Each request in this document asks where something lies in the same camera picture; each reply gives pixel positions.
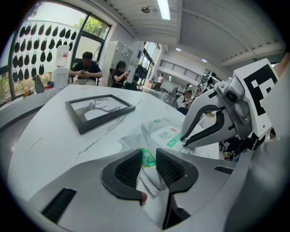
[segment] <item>black picture frame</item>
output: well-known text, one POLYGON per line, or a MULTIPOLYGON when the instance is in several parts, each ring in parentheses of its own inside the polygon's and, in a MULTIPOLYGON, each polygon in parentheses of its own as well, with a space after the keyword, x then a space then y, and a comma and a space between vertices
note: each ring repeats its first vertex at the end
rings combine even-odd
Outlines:
POLYGON ((126 101, 124 101, 124 100, 122 100, 114 95, 111 95, 111 94, 94 96, 94 97, 85 97, 85 98, 75 99, 75 100, 71 100, 71 101, 66 101, 65 105, 66 105, 66 108, 68 110, 70 117, 72 118, 74 124, 77 126, 77 129, 81 135, 87 131, 90 131, 91 129, 94 129, 97 126, 100 126, 108 121, 111 121, 117 117, 120 117, 121 115, 129 113, 129 112, 134 111, 136 109, 136 107, 134 105, 131 105, 130 103, 127 103, 126 101), (99 116, 99 117, 96 117, 96 118, 93 118, 91 120, 86 121, 84 119, 81 119, 77 115, 77 113, 75 112, 75 110, 73 109, 73 107, 71 105, 71 104, 76 103, 76 102, 82 102, 82 101, 104 98, 104 97, 112 97, 113 99, 126 105, 127 107, 125 107, 123 109, 115 110, 113 112, 110 112, 110 113, 107 113, 105 115, 102 115, 102 116, 99 116))

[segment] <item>ceiling fixture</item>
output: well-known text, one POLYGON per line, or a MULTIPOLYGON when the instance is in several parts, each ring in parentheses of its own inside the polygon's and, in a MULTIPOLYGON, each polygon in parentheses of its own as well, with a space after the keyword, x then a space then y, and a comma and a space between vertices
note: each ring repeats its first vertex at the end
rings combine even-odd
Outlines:
POLYGON ((143 12, 143 13, 150 13, 150 9, 148 8, 148 7, 143 7, 142 9, 141 9, 141 11, 143 12))
POLYGON ((170 11, 168 6, 168 0, 157 0, 161 16, 163 19, 170 20, 170 11))

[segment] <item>person holding phone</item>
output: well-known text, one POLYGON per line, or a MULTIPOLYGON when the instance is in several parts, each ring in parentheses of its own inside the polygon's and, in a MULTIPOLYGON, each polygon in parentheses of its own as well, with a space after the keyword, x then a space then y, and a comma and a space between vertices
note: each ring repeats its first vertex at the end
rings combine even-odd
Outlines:
POLYGON ((74 81, 73 85, 96 85, 96 78, 102 77, 99 66, 92 62, 92 53, 85 52, 82 55, 82 62, 77 63, 68 72, 69 76, 77 76, 77 80, 74 81))
POLYGON ((192 91, 191 90, 187 90, 186 93, 182 96, 180 96, 180 98, 177 100, 177 110, 181 113, 183 113, 184 115, 187 115, 189 108, 191 106, 191 101, 190 98, 192 96, 192 91))
MULTIPOLYGON (((119 61, 116 65, 116 68, 111 72, 111 76, 114 82, 124 83, 127 79, 129 72, 126 71, 126 63, 124 61, 119 61)), ((113 88, 122 88, 123 85, 114 83, 112 84, 113 88)))

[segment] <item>khaki pants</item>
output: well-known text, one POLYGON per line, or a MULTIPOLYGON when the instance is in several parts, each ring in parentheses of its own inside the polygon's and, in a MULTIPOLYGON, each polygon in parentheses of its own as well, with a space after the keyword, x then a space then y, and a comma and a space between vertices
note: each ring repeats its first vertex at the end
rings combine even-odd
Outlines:
POLYGON ((96 85, 96 82, 90 79, 77 79, 72 85, 96 85))

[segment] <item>person in pink shirt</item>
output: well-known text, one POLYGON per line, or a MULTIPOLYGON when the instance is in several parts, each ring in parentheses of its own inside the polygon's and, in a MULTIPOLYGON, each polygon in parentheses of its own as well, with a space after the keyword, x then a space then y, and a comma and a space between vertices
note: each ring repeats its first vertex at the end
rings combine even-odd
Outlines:
POLYGON ((162 73, 162 74, 160 74, 160 76, 157 79, 157 88, 156 88, 156 91, 158 91, 158 89, 160 91, 160 87, 161 87, 161 84, 163 82, 163 79, 164 79, 164 77, 163 77, 163 73, 162 73))

